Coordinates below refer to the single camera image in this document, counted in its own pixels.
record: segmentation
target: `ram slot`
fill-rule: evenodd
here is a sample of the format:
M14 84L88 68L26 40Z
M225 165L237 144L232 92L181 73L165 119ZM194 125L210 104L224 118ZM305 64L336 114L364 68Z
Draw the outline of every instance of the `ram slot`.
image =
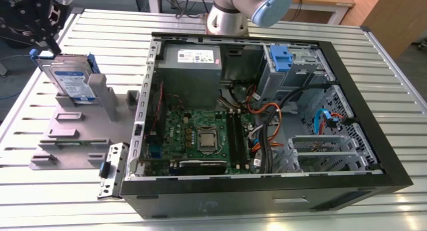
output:
M237 153L237 163L240 169L246 169L248 164L248 157L246 157L246 148L244 142L244 132L242 132L242 125L240 120L240 115L237 113L232 116L233 119L233 132L234 132L234 147Z
M230 167L234 168L238 164L237 150L236 150L236 138L234 138L234 124L233 115L226 114L226 137L228 137L228 150L229 150L229 162Z

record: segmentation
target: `aluminum workbench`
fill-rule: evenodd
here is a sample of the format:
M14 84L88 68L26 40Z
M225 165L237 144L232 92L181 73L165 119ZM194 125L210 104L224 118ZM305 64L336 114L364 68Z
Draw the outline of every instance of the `aluminum workbench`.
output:
M56 89L36 70L0 126L0 228L427 230L427 105L375 37L352 26L248 27L250 36L333 43L413 186L337 211L142 220L124 201L97 201L96 169L28 168L56 106ZM69 16L58 41L64 53L94 54L108 86L125 94L142 83L150 32L202 34L204 19L86 9Z

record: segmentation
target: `blue hard drive label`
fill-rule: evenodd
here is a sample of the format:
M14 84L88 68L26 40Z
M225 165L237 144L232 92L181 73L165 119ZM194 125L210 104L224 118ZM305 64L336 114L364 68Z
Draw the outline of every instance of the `blue hard drive label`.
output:
M82 72L54 71L54 76L58 85L73 100L82 102L94 100L94 94L85 83L86 77Z

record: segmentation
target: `robotic arm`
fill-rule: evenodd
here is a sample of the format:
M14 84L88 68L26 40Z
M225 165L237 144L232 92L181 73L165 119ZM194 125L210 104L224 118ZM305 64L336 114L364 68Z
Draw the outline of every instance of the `robotic arm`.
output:
M54 37L62 29L73 0L0 0L0 38L48 46L61 53ZM260 27L273 25L287 13L292 0L213 0L206 28L214 35L242 36L248 18Z
M69 3L54 0L0 0L0 38L48 46L61 53L56 35L62 29Z
M292 0L213 0L206 18L214 35L242 36L248 19L261 28L272 26L285 15Z

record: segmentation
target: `blue drive bay latch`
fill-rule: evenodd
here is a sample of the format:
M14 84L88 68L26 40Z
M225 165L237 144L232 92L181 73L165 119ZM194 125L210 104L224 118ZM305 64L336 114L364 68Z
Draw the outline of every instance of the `blue drive bay latch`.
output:
M292 67L292 54L288 51L288 47L284 45L269 46L269 54L275 64L275 71L285 73Z

